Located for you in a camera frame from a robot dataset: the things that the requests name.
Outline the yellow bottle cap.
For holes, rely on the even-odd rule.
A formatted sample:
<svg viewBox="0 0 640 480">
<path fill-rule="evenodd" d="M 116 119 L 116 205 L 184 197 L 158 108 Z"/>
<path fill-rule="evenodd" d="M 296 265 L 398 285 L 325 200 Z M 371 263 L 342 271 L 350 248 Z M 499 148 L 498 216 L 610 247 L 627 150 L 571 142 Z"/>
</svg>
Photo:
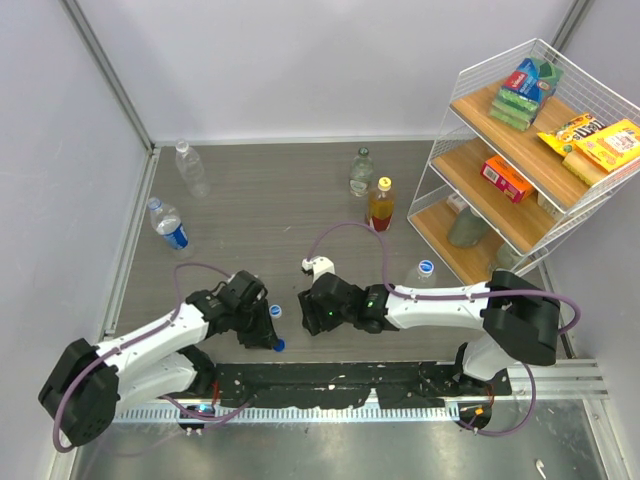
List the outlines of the yellow bottle cap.
<svg viewBox="0 0 640 480">
<path fill-rule="evenodd" d="M 378 181 L 378 188 L 381 191 L 389 191 L 392 186 L 392 181 L 389 177 L 381 177 Z"/>
</svg>

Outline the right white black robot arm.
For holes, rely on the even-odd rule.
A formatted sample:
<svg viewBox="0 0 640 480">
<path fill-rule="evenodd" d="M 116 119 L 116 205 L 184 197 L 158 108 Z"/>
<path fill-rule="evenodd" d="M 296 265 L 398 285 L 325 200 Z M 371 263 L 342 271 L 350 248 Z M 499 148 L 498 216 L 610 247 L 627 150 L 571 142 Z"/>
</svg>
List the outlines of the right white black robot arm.
<svg viewBox="0 0 640 480">
<path fill-rule="evenodd" d="M 298 294 L 302 325 L 313 336 L 350 324 L 370 334 L 418 327 L 478 331 L 461 346 L 451 380 L 472 395 L 499 371 L 519 362 L 556 363 L 560 302 L 509 271 L 459 288 L 418 289 L 383 284 L 360 288 L 327 272 Z"/>
</svg>

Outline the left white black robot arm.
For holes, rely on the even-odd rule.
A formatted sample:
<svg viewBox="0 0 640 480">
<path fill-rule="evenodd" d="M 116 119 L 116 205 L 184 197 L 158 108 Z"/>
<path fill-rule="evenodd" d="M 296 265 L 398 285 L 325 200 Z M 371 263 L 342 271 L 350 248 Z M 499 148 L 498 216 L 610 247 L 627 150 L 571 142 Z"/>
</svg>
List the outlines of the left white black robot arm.
<svg viewBox="0 0 640 480">
<path fill-rule="evenodd" d="M 179 296 L 168 314 L 128 334 L 68 344 L 38 394 L 53 420 L 55 450 L 92 442 L 118 414 L 156 397 L 206 396 L 214 365 L 197 346 L 212 336 L 232 331 L 247 349 L 282 350 L 267 294 L 260 279 L 241 270 L 211 290 Z"/>
</svg>

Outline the dark blue bottle cap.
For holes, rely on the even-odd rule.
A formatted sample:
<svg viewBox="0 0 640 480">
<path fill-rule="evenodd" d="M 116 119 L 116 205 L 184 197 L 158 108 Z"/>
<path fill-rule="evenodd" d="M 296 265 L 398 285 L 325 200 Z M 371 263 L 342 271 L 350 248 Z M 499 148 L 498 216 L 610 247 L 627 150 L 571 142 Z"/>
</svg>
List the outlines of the dark blue bottle cap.
<svg viewBox="0 0 640 480">
<path fill-rule="evenodd" d="M 273 350 L 276 352 L 282 352 L 286 348 L 286 342 L 284 339 L 280 338 L 277 343 L 274 345 Z"/>
</svg>

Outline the amber tea bottle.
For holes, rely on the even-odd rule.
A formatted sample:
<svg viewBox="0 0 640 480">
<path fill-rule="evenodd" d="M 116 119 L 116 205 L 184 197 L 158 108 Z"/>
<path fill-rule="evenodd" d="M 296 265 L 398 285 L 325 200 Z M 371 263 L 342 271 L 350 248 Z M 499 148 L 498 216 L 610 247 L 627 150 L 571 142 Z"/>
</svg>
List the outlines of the amber tea bottle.
<svg viewBox="0 0 640 480">
<path fill-rule="evenodd" d="M 368 196 L 367 224 L 377 232 L 387 231 L 391 224 L 394 208 L 395 192 L 393 183 L 389 191 L 381 191 L 377 183 Z"/>
</svg>

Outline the blue label water bottle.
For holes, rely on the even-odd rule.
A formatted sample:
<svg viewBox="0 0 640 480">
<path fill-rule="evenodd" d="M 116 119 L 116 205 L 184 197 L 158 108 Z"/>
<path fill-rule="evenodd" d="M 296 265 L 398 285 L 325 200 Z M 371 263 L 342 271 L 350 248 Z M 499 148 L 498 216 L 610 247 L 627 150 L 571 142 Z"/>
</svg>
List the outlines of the blue label water bottle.
<svg viewBox="0 0 640 480">
<path fill-rule="evenodd" d="M 193 245 L 179 210 L 157 197 L 148 199 L 147 208 L 153 230 L 164 239 L 171 251 L 179 259 L 190 257 L 193 254 Z"/>
</svg>

